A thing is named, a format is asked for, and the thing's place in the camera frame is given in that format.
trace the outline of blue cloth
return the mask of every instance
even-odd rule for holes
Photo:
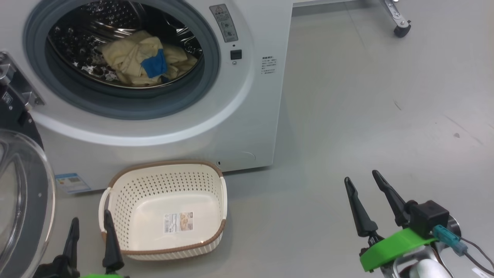
[[[168,67],[166,65],[163,49],[159,49],[156,56],[143,60],[141,66],[144,68],[149,78],[165,73],[168,70]]]

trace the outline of door hinge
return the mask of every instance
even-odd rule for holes
[[[0,85],[7,86],[8,92],[16,94],[27,110],[36,105],[44,105],[39,94],[6,52],[0,52]]]

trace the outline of product label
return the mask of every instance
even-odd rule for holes
[[[91,190],[91,188],[76,173],[55,175],[55,180],[58,187],[67,194]]]
[[[180,212],[165,214],[165,233],[186,232],[194,229],[194,213]]]
[[[221,29],[221,33],[223,34],[223,39],[226,43],[238,41],[239,37],[237,36],[237,29],[235,29],[235,25],[233,24],[232,17],[230,16],[230,12],[226,8],[225,4],[216,5],[209,7],[211,12],[214,15],[214,19],[218,23],[219,29]]]
[[[261,62],[261,74],[269,74],[276,72],[277,60],[273,56],[265,56]]]

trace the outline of front-loading washing machine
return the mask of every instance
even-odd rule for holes
[[[292,3],[286,0],[5,0],[0,83],[23,97],[66,192],[106,188],[140,163],[272,164]],[[195,63],[129,84],[105,44],[146,30]]]

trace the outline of caster wheel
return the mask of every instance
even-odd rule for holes
[[[397,36],[398,38],[403,38],[404,36],[406,36],[408,34],[408,32],[410,31],[410,28],[412,27],[410,25],[410,22],[411,21],[408,21],[409,24],[405,28],[400,28],[400,26],[396,26],[395,31],[394,31],[395,36]]]

